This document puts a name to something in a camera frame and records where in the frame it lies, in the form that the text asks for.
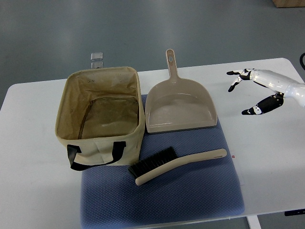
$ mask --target black bristles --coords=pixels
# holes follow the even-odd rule
[[[129,172],[138,178],[149,171],[164,165],[172,160],[177,159],[178,156],[175,153],[173,147],[169,147],[165,150],[160,151],[142,161],[135,163],[128,167]]]

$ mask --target robotic hand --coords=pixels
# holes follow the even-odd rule
[[[302,107],[305,107],[305,84],[299,83],[287,76],[270,70],[243,69],[227,72],[227,75],[238,75],[233,81],[229,92],[233,91],[242,80],[253,80],[254,83],[267,87],[275,92],[257,105],[242,111],[243,115],[261,115],[270,112],[284,103],[284,98],[294,98]]]

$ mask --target beige dustpan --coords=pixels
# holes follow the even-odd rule
[[[154,86],[145,103],[148,133],[211,127],[216,109],[208,91],[198,82],[178,76],[174,51],[166,51],[170,79]]]

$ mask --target canvas storage basket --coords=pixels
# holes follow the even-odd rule
[[[137,162],[144,130],[139,76],[133,68],[90,69],[69,76],[55,134],[67,148],[72,169]]]

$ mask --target blue seat pad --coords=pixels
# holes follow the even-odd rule
[[[227,156],[175,168],[137,186],[128,166],[82,172],[81,226],[127,228],[239,215],[244,202],[224,133],[212,128],[144,134],[140,160],[173,146],[178,157],[224,148]]]

